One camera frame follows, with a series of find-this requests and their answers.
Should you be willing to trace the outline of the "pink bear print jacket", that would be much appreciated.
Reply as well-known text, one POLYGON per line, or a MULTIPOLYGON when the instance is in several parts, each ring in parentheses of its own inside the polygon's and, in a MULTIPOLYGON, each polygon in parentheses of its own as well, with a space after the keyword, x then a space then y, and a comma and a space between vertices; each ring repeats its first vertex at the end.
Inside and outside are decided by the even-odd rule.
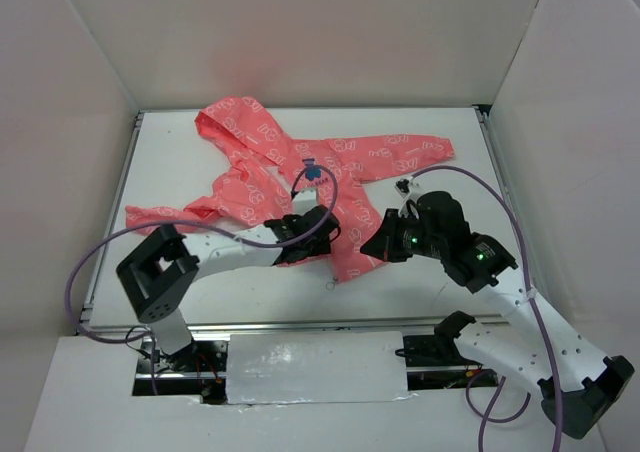
POLYGON ((450 140, 429 135, 295 139, 251 97, 225 98, 202 109, 195 126, 202 139, 224 153, 229 170, 214 180, 210 195, 183 209, 126 207, 126 225, 179 219, 180 230, 189 232, 193 221, 212 224, 232 218, 255 226, 292 212, 292 189, 314 187, 342 228, 329 256, 340 283, 382 265, 360 252, 382 221, 365 193, 365 184, 455 156, 450 140))

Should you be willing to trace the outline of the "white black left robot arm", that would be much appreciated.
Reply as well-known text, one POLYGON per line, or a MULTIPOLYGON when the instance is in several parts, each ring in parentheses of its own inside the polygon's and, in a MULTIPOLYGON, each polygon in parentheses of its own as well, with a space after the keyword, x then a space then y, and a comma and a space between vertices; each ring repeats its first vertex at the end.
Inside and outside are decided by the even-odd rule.
POLYGON ((120 262, 116 274, 138 322, 153 333, 162 361, 182 372, 202 354, 179 309, 193 282, 325 256, 340 233, 339 220, 323 205, 238 232, 182 234, 173 224, 161 225, 120 262))

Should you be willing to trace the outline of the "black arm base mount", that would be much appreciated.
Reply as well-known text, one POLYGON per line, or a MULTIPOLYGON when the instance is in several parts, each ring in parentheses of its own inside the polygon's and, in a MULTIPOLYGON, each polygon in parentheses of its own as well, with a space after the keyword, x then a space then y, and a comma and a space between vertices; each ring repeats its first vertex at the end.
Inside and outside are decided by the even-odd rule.
POLYGON ((395 355, 402 358, 408 368, 464 364, 459 354, 436 335, 405 335, 403 345, 395 350, 395 355))

